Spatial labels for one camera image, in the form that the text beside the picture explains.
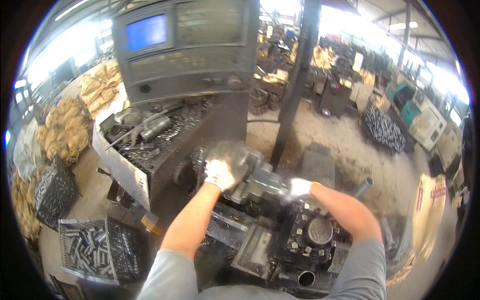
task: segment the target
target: crate of metal parts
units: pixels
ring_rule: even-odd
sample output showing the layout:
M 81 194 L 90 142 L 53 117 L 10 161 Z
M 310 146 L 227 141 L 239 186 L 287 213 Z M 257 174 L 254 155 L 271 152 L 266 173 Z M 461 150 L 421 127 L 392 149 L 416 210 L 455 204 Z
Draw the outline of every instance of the crate of metal parts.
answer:
M 72 171 L 61 158 L 53 158 L 35 188 L 35 217 L 57 230 L 58 220 L 70 209 L 77 194 Z
M 143 279 L 145 247 L 140 232 L 111 217 L 59 220 L 62 269 L 112 285 Z

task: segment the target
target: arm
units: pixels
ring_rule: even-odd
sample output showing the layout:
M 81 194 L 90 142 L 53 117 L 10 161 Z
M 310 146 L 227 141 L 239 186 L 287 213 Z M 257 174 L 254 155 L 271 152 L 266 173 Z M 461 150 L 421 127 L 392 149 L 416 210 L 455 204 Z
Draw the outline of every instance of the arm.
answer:
M 209 151 L 205 182 L 168 227 L 137 300 L 188 300 L 198 296 L 193 258 L 220 193 L 234 187 L 247 171 L 241 146 L 220 142 Z
M 347 260 L 325 299 L 386 299 L 385 250 L 380 226 L 357 199 L 300 178 L 290 181 L 287 201 L 309 194 L 329 210 L 353 237 Z
M 353 246 L 367 239 L 382 241 L 377 220 L 362 202 L 316 182 L 310 185 L 310 194 L 352 235 Z
M 205 182 L 173 220 L 160 249 L 174 249 L 193 259 L 205 235 L 220 193 L 219 187 Z

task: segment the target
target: white machine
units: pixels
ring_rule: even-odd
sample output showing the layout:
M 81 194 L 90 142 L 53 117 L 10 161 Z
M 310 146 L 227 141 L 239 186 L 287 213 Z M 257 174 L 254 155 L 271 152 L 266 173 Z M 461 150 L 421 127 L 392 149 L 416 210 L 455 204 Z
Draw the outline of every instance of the white machine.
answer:
M 413 118 L 408 131 L 430 152 L 445 131 L 447 123 L 437 107 L 421 90 L 417 89 L 412 100 L 419 108 L 420 114 Z

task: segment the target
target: forearm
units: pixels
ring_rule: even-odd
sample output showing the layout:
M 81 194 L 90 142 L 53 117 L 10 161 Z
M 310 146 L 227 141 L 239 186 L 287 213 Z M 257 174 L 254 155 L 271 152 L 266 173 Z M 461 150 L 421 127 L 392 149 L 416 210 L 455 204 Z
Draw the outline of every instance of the forearm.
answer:
M 220 192 L 216 185 L 205 182 L 173 220 L 160 249 L 175 249 L 193 259 L 198 245 L 204 238 Z
M 354 244 L 365 239 L 382 240 L 377 220 L 357 199 L 317 183 L 311 185 L 310 194 L 352 235 Z

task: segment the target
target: steel column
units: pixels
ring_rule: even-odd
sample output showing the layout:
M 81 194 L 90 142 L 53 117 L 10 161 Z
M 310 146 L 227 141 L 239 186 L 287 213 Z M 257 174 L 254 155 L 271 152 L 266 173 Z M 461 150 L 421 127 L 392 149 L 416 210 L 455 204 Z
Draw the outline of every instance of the steel column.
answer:
M 278 130 L 270 159 L 273 171 L 276 170 L 282 157 L 288 134 L 290 133 L 297 112 L 300 96 L 303 93 L 303 86 L 307 79 L 310 61 L 312 60 L 313 47 L 318 37 L 320 10 L 320 1 L 305 0 L 297 59 L 295 60 L 295 65 L 289 80 L 291 84 L 283 99 L 283 107 L 279 115 L 280 129 Z
M 408 47 L 408 37 L 410 36 L 410 16 L 412 14 L 412 3 L 407 2 L 407 18 L 405 20 L 405 33 L 403 35 L 403 45 L 402 50 L 400 51 L 400 55 L 398 56 L 398 64 L 397 67 L 401 68 L 403 63 L 403 56 L 405 55 L 405 51 Z

